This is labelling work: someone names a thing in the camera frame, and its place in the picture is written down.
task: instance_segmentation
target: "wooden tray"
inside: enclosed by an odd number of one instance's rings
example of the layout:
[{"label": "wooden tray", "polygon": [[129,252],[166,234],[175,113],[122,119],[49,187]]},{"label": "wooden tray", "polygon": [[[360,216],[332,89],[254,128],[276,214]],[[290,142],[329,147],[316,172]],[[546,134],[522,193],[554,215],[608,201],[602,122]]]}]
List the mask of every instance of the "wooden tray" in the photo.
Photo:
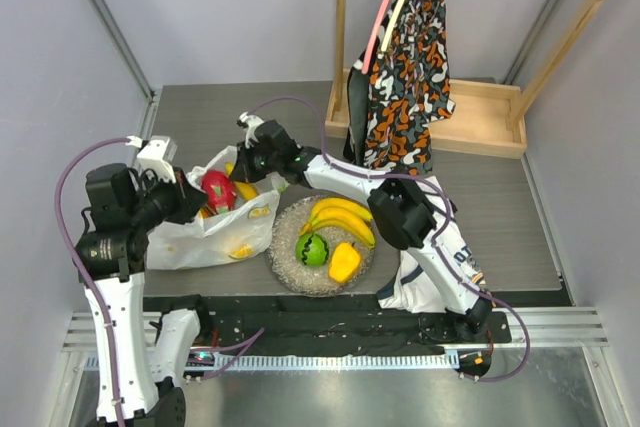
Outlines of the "wooden tray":
[{"label": "wooden tray", "polygon": [[[336,108],[335,83],[331,89],[325,122],[326,133],[330,137],[347,136],[348,77],[349,71],[345,70],[339,108]],[[451,98],[456,102],[453,117],[429,124],[434,149],[513,159],[522,157],[527,150],[524,118],[514,130],[511,130],[509,122],[512,109],[517,110],[519,106],[520,87],[452,80]]]}]

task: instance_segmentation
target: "orange and black patterned fabric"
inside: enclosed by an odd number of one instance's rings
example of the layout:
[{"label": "orange and black patterned fabric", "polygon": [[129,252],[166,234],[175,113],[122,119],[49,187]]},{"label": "orange and black patterned fabric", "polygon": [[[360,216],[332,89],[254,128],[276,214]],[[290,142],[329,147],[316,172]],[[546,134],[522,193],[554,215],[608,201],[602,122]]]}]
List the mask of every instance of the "orange and black patterned fabric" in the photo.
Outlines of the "orange and black patterned fabric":
[{"label": "orange and black patterned fabric", "polygon": [[[354,151],[361,150],[354,160],[371,169],[401,167],[413,175],[422,175],[432,169],[429,122],[450,118],[455,107],[449,98],[445,0],[406,0],[389,48],[380,52],[379,44],[394,7],[378,33],[366,101],[352,106],[357,89],[348,89],[352,118],[364,121],[362,112],[354,110],[366,108],[364,131],[362,125],[351,125],[352,143],[362,138],[356,131],[364,134],[361,149],[352,145]],[[349,76],[349,82],[360,87],[361,61],[362,57]]]}]

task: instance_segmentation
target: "yellow bell pepper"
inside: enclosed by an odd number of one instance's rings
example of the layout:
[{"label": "yellow bell pepper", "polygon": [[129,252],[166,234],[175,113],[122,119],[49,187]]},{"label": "yellow bell pepper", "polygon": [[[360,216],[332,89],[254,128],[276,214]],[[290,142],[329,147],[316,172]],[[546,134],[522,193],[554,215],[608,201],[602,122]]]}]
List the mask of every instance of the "yellow bell pepper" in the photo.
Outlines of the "yellow bell pepper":
[{"label": "yellow bell pepper", "polygon": [[353,245],[342,242],[333,251],[329,263],[329,278],[344,284],[358,272],[362,256]]}]

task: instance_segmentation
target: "wooden rack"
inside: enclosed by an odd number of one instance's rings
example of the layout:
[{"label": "wooden rack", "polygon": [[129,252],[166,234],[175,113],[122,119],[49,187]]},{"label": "wooden rack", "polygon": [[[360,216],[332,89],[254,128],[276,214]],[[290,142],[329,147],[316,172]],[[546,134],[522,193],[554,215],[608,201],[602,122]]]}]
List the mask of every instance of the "wooden rack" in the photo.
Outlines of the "wooden rack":
[{"label": "wooden rack", "polygon": [[[520,87],[451,80],[454,115],[429,125],[434,149],[520,158],[527,150],[524,115],[584,31],[604,0],[584,0],[532,80]],[[333,88],[325,122],[327,135],[344,138],[349,125],[344,69],[346,0],[336,1],[336,52]]]}]

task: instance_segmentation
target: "bunch of bananas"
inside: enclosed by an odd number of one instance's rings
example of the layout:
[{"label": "bunch of bananas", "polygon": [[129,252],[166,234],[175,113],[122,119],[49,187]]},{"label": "bunch of bananas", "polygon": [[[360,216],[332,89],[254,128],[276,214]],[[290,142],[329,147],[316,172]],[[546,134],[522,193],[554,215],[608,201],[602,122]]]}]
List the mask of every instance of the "bunch of bananas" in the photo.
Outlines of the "bunch of bananas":
[{"label": "bunch of bananas", "polygon": [[371,220],[373,220],[371,212],[360,204],[347,199],[329,197],[316,202],[311,209],[309,221],[300,230],[300,235],[315,232],[323,227],[340,227],[368,248],[373,249],[376,239],[367,225]]}]

